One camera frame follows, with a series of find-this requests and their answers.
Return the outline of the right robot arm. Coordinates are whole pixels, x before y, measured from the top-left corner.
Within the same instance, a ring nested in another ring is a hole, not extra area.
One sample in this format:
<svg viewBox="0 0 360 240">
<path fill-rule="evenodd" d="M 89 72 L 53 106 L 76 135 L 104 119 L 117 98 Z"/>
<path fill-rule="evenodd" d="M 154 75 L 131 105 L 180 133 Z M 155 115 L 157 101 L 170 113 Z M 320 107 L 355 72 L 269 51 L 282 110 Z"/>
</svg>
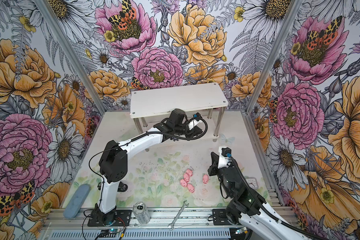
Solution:
<svg viewBox="0 0 360 240">
<path fill-rule="evenodd" d="M 312 240 L 308 233 L 287 223 L 257 191 L 250 187 L 242 174 L 232 150 L 219 147 L 211 153 L 210 177 L 216 176 L 222 196 L 230 199 L 226 207 L 228 222 L 246 227 L 265 240 Z"/>
</svg>

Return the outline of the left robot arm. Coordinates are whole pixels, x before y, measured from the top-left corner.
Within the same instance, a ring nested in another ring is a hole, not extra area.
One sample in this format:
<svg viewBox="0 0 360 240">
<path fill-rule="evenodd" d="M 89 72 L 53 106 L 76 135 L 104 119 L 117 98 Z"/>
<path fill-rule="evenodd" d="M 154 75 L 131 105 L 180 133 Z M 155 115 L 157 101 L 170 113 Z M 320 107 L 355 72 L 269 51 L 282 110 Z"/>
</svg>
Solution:
<svg viewBox="0 0 360 240">
<path fill-rule="evenodd" d="M 145 133 L 123 142 L 109 141 L 99 160 L 101 195 L 95 204 L 94 215 L 104 217 L 115 214 L 119 185 L 128 173 L 128 161 L 135 155 L 167 140 L 195 141 L 207 131 L 208 123 L 200 113 L 188 118 L 185 111 L 174 109 L 168 118 Z"/>
</svg>

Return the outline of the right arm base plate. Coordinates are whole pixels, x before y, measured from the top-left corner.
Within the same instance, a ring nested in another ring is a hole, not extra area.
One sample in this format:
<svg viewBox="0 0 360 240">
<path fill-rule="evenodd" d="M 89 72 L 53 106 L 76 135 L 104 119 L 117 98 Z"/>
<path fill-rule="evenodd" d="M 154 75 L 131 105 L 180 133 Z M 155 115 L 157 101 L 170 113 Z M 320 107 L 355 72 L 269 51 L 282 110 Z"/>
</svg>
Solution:
<svg viewBox="0 0 360 240">
<path fill-rule="evenodd" d="M 227 217 L 227 211 L 225 209 L 212 209 L 212 222 L 214 226 L 232 225 Z"/>
</svg>

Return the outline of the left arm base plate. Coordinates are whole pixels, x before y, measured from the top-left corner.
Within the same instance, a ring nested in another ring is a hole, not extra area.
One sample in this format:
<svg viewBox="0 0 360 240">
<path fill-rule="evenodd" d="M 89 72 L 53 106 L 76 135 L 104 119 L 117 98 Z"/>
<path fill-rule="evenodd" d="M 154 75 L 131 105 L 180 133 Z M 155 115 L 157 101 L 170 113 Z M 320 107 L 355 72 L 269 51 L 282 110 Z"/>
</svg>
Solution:
<svg viewBox="0 0 360 240">
<path fill-rule="evenodd" d="M 112 210 L 104 214 L 93 210 L 88 221 L 88 227 L 127 227 L 130 225 L 132 210 Z"/>
</svg>

